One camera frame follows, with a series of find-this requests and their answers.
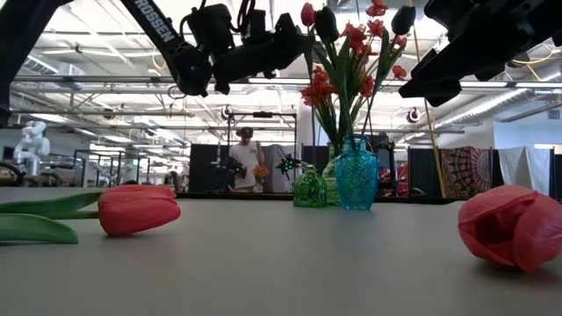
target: flower stem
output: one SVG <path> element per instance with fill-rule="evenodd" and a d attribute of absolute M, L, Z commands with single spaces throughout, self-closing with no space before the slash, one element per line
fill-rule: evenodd
<path fill-rule="evenodd" d="M 48 219 L 99 219 L 99 212 L 97 211 L 87 211 L 87 212 L 43 212 L 38 213 L 42 217 Z"/>

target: man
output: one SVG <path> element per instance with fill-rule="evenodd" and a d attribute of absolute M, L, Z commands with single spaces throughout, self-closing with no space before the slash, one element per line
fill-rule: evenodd
<path fill-rule="evenodd" d="M 254 130 L 251 127 L 243 127 L 236 131 L 236 135 L 241 137 L 241 141 L 230 147 L 228 155 L 235 158 L 239 163 L 244 165 L 248 170 L 246 177 L 237 176 L 235 180 L 235 188 L 237 190 L 252 191 L 256 180 L 253 170 L 258 165 L 263 165 L 263 151 L 259 141 L 251 141 L 254 136 Z"/>

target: tapestry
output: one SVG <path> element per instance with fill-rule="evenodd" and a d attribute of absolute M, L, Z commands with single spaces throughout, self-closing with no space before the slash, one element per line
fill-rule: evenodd
<path fill-rule="evenodd" d="M 490 150 L 475 147 L 440 149 L 447 198 L 471 198 L 490 190 Z"/>

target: gray table surface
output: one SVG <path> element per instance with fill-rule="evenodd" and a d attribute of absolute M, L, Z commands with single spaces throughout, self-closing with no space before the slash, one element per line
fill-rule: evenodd
<path fill-rule="evenodd" d="M 524 275 L 474 258 L 460 204 L 178 203 L 179 220 L 131 238 L 83 220 L 68 222 L 80 245 L 0 246 L 0 315 L 562 314 L 562 260 Z"/>

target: flower bouquet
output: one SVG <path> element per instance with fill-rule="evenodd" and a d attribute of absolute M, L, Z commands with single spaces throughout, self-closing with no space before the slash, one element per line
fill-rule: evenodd
<path fill-rule="evenodd" d="M 359 26 L 348 23 L 342 33 L 338 32 L 335 15 L 328 7 L 314 11 L 311 4 L 305 4 L 301 12 L 308 35 L 318 35 L 325 49 L 323 52 L 314 46 L 305 51 L 310 84 L 301 93 L 304 103 L 313 108 L 314 116 L 330 139 L 333 156 L 337 157 L 323 175 L 335 176 L 337 192 L 346 209 L 371 208 L 377 188 L 378 157 L 366 151 L 364 132 L 370 122 L 374 97 L 384 88 L 383 81 L 391 71 L 392 80 L 405 80 L 407 75 L 405 69 L 394 63 L 407 44 L 403 35 L 414 23 L 415 9 L 399 10 L 393 19 L 392 39 L 383 21 L 377 19 L 387 9 L 382 0 L 372 0 L 366 11 L 367 23 Z M 340 38 L 343 43 L 338 51 L 335 43 Z M 375 43 L 380 44 L 378 52 L 371 48 Z M 313 66 L 313 55 L 321 66 Z M 361 136 L 355 137 L 354 127 L 365 105 L 367 115 Z"/>
<path fill-rule="evenodd" d="M 264 166 L 255 166 L 254 170 L 254 178 L 256 179 L 256 186 L 254 186 L 255 193 L 263 193 L 263 181 L 265 181 L 265 177 L 270 175 L 270 171 L 265 168 Z"/>

